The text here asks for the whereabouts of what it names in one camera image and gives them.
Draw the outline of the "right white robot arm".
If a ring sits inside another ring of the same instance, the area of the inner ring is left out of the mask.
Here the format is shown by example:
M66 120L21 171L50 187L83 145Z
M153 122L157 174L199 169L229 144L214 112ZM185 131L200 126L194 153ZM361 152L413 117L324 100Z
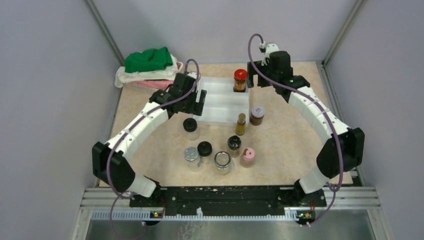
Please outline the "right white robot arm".
M365 143L362 129L349 127L322 103L311 84L302 75L293 73L286 51L272 52L265 62L249 61L247 74L249 88L254 86L254 76L259 87L273 86L305 118L323 144L316 157L316 167L294 184L293 200L297 205L307 206L314 192L362 163Z

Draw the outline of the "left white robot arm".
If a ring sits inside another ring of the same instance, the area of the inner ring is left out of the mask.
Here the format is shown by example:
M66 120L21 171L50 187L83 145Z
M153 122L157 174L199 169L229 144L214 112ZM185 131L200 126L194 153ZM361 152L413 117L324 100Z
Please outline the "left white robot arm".
M173 115L202 115L207 91L197 90L199 81L199 73L177 73L173 83L155 91L140 113L116 136L105 143L95 143L91 150L93 175L118 195L131 192L141 195L147 206L156 206L161 198L156 190L158 183L135 173L129 160L150 134Z

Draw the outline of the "white lid sauce jar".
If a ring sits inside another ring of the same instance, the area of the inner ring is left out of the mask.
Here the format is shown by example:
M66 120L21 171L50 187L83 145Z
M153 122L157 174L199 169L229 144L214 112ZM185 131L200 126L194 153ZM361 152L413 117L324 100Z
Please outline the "white lid sauce jar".
M253 126L259 126L262 124L265 116L265 108L262 105L254 105L250 111L249 122Z

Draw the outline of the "gold cap yellow bottle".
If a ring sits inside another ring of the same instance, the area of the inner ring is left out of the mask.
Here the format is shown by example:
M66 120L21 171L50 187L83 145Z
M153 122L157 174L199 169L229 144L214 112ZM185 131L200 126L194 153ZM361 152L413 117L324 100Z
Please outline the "gold cap yellow bottle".
M245 134L246 129L246 115L244 113L240 113L237 118L235 133L238 136L242 136Z

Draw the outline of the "red lid sauce jar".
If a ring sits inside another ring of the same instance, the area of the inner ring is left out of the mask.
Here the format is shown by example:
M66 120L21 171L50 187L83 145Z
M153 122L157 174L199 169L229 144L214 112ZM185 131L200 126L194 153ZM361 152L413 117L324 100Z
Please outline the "red lid sauce jar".
M234 85L233 91L238 93L244 93L246 91L246 79L248 72L245 69L237 69L234 71Z

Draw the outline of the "white divided plastic tray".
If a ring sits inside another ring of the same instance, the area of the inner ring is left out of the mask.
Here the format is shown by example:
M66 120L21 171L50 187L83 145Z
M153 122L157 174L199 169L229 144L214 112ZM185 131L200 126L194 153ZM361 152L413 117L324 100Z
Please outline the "white divided plastic tray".
M202 115L193 118L200 125L235 127L239 114L250 113L250 92L235 92L232 77L202 76L197 89L205 90Z

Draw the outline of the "black cap sesame jar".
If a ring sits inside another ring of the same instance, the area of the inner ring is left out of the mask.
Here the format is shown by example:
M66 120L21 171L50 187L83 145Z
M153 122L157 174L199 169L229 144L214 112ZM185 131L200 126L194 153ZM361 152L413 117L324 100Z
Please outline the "black cap sesame jar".
M183 121L182 126L183 126L184 134L187 140L195 141L199 138L200 130L198 127L198 123L194 118L192 117L186 118Z

